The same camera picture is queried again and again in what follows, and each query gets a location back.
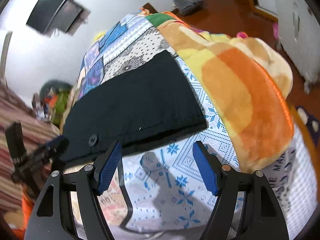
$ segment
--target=patterned bedsheet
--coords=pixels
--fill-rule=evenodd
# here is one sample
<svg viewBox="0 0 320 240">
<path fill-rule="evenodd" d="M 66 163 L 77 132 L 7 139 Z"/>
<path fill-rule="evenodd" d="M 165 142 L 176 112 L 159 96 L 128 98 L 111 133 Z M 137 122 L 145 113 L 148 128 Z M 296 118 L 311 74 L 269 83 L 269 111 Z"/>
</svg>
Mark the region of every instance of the patterned bedsheet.
<svg viewBox="0 0 320 240">
<path fill-rule="evenodd" d="M 81 98 L 110 78 L 139 67 L 164 49 L 179 63 L 209 125 L 188 138 L 122 158 L 111 187 L 99 198 L 100 205 L 109 224 L 139 232 L 206 224 L 216 198 L 206 191 L 192 157 L 192 144 L 196 140 L 201 140 L 222 163 L 239 169 L 233 145 L 214 105 L 188 66 L 144 17 L 126 16 L 88 50 L 73 92 L 76 95 L 79 91 Z M 289 149 L 264 169 L 264 173 L 282 206 L 289 236 L 293 239 L 317 205 L 315 172 L 297 126 Z M 72 196 L 72 200 L 76 202 L 76 196 Z M 243 194 L 239 193 L 235 225 L 242 203 Z M 74 213 L 81 222 L 79 212 L 74 210 Z"/>
</svg>

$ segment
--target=screw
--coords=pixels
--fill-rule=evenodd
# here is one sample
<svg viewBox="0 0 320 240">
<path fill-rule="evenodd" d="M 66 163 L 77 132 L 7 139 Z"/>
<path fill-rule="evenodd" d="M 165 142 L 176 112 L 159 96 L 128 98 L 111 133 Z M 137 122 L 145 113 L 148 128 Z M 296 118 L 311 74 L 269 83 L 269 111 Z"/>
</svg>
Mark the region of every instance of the screw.
<svg viewBox="0 0 320 240">
<path fill-rule="evenodd" d="M 52 177 L 57 177 L 59 175 L 59 171 L 53 171 L 51 172 Z"/>
<path fill-rule="evenodd" d="M 86 166 L 84 166 L 85 171 L 91 171 L 92 168 L 93 168 L 93 166 L 91 164 L 87 164 Z"/>
<path fill-rule="evenodd" d="M 262 171 L 256 171 L 256 175 L 258 177 L 263 177 L 263 172 Z"/>
<path fill-rule="evenodd" d="M 231 170 L 231 167 L 230 167 L 229 165 L 227 165 L 227 164 L 224 164 L 224 165 L 222 165 L 222 169 L 223 169 L 224 171 L 230 171 L 230 170 Z"/>
</svg>

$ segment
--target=gray bag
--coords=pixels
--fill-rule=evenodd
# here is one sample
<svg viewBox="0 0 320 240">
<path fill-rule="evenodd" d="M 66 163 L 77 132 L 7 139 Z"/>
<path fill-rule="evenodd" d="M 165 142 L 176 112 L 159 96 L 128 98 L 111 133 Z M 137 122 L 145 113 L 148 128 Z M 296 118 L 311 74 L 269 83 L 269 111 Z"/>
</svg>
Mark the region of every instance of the gray bag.
<svg viewBox="0 0 320 240">
<path fill-rule="evenodd" d="M 181 15 L 188 15 L 200 8 L 202 0 L 174 0 L 175 6 Z"/>
</svg>

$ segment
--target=black button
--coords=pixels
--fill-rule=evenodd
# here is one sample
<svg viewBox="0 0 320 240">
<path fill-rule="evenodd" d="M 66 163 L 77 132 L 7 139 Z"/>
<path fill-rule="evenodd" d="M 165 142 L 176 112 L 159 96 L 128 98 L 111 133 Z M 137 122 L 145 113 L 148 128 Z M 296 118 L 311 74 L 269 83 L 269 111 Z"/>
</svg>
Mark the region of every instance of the black button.
<svg viewBox="0 0 320 240">
<path fill-rule="evenodd" d="M 91 135 L 91 137 L 89 138 L 89 146 L 90 147 L 94 146 L 97 140 L 98 140 L 98 135 L 96 134 Z"/>
</svg>

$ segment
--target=yellow and orange plush blanket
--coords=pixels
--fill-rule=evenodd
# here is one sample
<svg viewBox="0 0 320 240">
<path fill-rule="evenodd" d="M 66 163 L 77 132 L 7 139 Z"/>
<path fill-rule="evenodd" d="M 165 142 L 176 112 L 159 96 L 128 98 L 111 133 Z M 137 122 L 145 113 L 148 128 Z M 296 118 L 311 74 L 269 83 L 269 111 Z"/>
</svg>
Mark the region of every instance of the yellow and orange plush blanket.
<svg viewBox="0 0 320 240">
<path fill-rule="evenodd" d="M 199 34 L 176 19 L 155 27 L 217 108 L 241 171 L 251 173 L 277 160 L 293 137 L 284 99 L 292 87 L 287 62 L 259 39 Z"/>
</svg>

